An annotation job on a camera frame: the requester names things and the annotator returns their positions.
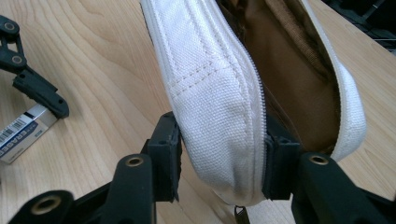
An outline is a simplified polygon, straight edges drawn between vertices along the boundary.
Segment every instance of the black bracket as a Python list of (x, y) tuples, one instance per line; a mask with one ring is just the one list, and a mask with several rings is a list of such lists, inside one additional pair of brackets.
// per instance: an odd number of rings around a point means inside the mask
[(262, 193), (270, 200), (288, 200), (295, 167), (302, 153), (300, 143), (271, 116), (267, 116), (266, 167)]
[(110, 183), (77, 200), (65, 190), (48, 191), (26, 203), (9, 223), (156, 223), (155, 203), (178, 199), (181, 151), (170, 112), (160, 118), (140, 154), (119, 161)]
[(396, 201), (357, 188), (330, 157), (307, 152), (296, 167), (296, 223), (395, 223)]
[[(4, 16), (0, 16), (0, 40), (0, 69), (17, 75), (13, 87), (48, 108), (56, 118), (68, 117), (69, 107), (66, 100), (56, 93), (58, 89), (27, 65), (20, 26)], [(9, 49), (9, 44), (15, 44), (17, 51)]]

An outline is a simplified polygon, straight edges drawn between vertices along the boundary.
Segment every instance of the white canvas bag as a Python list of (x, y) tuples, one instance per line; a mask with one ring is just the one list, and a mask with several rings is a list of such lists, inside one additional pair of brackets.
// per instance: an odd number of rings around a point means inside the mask
[(359, 147), (356, 85), (306, 0), (141, 5), (192, 165), (226, 203), (265, 199), (267, 115), (303, 150), (339, 161)]

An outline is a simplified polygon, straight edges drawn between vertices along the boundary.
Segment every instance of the screw hole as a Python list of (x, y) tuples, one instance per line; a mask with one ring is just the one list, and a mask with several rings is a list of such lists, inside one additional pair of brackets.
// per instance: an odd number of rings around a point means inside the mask
[(127, 162), (125, 162), (125, 164), (130, 167), (139, 166), (142, 163), (143, 163), (143, 159), (138, 157), (131, 158)]
[(327, 165), (329, 163), (329, 161), (326, 160), (326, 158), (320, 156), (311, 156), (309, 160), (311, 160), (313, 163), (317, 165)]
[(22, 63), (22, 58), (20, 56), (14, 56), (14, 57), (12, 57), (12, 62)]
[(34, 215), (43, 215), (46, 214), (61, 204), (61, 197), (57, 195), (50, 195), (45, 198), (40, 199), (35, 205), (32, 207), (32, 214)]
[(15, 26), (12, 23), (6, 22), (6, 24), (4, 24), (4, 27), (6, 27), (6, 29), (8, 30), (14, 30)]

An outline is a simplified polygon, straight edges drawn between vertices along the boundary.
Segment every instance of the wooden table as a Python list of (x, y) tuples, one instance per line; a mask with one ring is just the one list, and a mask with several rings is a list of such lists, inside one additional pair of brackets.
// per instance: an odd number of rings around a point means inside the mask
[[(311, 0), (364, 103), (368, 133), (340, 162), (360, 187), (393, 199), (396, 191), (396, 57), (352, 24)], [(112, 179), (123, 156), (140, 151), (170, 110), (136, 0), (3, 0), (0, 14), (21, 26), (28, 63), (59, 88), (70, 117), (59, 120), (11, 165), (0, 164), (0, 223), (51, 189), (78, 198)], [(0, 73), (0, 127), (35, 103)], [(179, 203), (158, 203), (158, 223), (234, 223), (224, 204), (182, 156)], [(263, 202), (252, 223), (293, 222), (290, 202)]]

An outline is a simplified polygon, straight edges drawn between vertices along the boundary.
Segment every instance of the bag opening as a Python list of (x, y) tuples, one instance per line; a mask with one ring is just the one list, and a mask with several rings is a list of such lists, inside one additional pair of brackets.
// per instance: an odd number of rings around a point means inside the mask
[(262, 79), (267, 114), (304, 151), (332, 154), (340, 97), (332, 63), (298, 0), (218, 0)]

